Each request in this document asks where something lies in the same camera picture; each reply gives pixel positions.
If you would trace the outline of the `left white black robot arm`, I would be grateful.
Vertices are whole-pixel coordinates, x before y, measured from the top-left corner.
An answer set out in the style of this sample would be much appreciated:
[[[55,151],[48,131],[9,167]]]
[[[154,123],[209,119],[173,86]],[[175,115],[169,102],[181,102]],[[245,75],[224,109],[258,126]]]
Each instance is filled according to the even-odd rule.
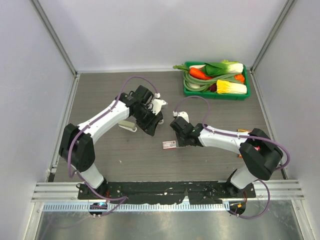
[[[119,122],[135,118],[135,124],[147,135],[154,136],[163,123],[162,108],[167,105],[159,93],[140,85],[130,93],[122,92],[104,110],[91,119],[63,130],[58,154],[68,166],[69,175],[79,175],[89,188],[89,194],[100,200],[107,196],[108,181],[95,165],[95,143]]]

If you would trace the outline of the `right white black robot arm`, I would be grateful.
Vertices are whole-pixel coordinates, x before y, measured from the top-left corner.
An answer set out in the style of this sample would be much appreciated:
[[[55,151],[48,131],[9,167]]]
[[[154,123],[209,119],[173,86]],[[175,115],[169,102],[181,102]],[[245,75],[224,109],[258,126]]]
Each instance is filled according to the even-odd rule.
[[[183,147],[213,147],[242,156],[244,166],[236,169],[226,181],[226,193],[233,198],[254,181],[269,180],[284,156],[276,142],[259,128],[232,132],[201,123],[194,126],[181,116],[175,117],[170,127]]]

